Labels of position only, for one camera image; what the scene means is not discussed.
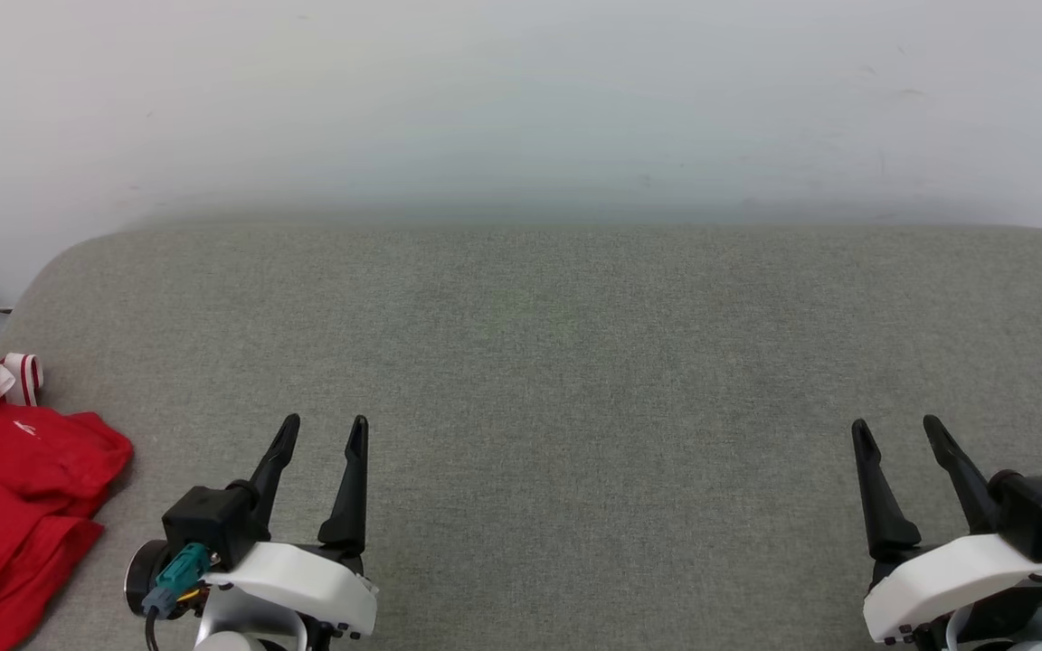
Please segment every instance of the black cable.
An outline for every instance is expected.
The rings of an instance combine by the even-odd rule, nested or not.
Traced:
[[[144,637],[147,639],[147,651],[158,651],[158,643],[155,642],[155,615],[158,615],[157,606],[148,608],[147,623],[144,626]]]

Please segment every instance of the wire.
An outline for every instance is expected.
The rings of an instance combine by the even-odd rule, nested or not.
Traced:
[[[155,617],[158,615],[157,606],[151,606],[147,610],[147,623],[144,626],[144,637],[147,639],[147,651],[158,651],[158,643],[155,642]]]
[[[959,610],[951,614],[951,618],[947,620],[946,630],[943,631],[943,640],[947,643],[948,651],[959,648],[959,634],[963,633],[963,627],[967,626],[968,619],[971,618],[971,606],[963,606]]]

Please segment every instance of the teal connector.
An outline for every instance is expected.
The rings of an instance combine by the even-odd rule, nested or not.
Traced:
[[[210,569],[207,548],[198,543],[187,545],[155,577],[155,587],[142,601],[144,615],[155,608],[156,619],[166,619],[175,610],[176,601],[195,587],[199,578]]]

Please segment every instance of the gray cushion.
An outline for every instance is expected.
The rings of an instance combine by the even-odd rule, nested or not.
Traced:
[[[32,650],[141,648],[129,556],[293,411],[287,543],[372,423],[380,612],[342,647],[381,651],[872,648],[851,420],[929,543],[966,526],[923,414],[1042,473],[1041,230],[150,230],[50,264],[0,351],[135,445]]]

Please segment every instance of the red t-shirt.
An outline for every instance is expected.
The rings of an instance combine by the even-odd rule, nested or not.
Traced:
[[[26,639],[103,531],[89,518],[131,458],[94,414],[0,399],[0,650]]]

